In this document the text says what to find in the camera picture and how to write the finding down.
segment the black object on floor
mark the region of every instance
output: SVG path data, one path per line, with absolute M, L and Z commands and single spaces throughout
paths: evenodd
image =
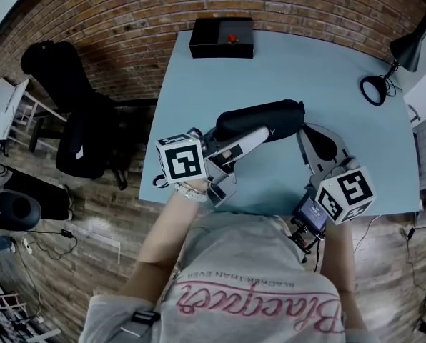
M 251 18 L 197 19 L 189 49 L 193 59 L 215 57 L 252 59 L 253 20 Z
M 65 189 L 15 169 L 9 168 L 9 170 L 13 172 L 13 175 L 5 183 L 4 190 L 22 193 L 35 199 L 41 207 L 40 217 L 42 219 L 67 220 L 69 218 L 70 200 Z

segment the desk lamp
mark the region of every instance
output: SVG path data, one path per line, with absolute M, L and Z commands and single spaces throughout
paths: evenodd
M 380 76 L 366 76 L 361 80 L 361 92 L 364 98 L 374 106 L 381 106 L 386 99 L 387 95 L 395 95 L 395 86 L 390 80 L 390 76 L 397 71 L 399 66 L 404 69 L 415 72 L 418 68 L 418 61 L 420 60 L 422 40 L 426 37 L 426 14 L 423 16 L 421 22 L 416 29 L 406 36 L 395 39 L 390 43 L 391 53 L 394 57 L 394 62 L 386 75 Z M 380 101 L 371 99 L 364 90 L 364 84 L 369 83 L 373 85 L 380 96 Z M 394 88 L 394 94 L 391 95 L 391 88 Z

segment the power strip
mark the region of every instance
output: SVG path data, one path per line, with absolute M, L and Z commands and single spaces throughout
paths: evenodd
M 26 247 L 26 250 L 29 254 L 33 254 L 34 251 L 32 250 L 32 248 L 30 247 L 29 243 L 27 242 L 27 239 L 24 238 L 24 240 L 22 241 L 22 244 Z

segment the white cube with marker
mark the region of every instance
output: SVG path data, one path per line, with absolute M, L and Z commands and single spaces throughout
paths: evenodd
M 156 141 L 156 148 L 167 183 L 207 178 L 198 138 L 179 134 Z
M 341 224 L 363 214 L 376 198 L 367 169 L 361 166 L 323 180 L 315 200 L 335 224 Z

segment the wristwatch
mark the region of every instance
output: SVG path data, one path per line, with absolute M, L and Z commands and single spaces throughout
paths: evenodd
M 208 200 L 206 194 L 200 193 L 194 189 L 187 188 L 180 183 L 175 183 L 175 190 L 192 201 L 205 202 Z

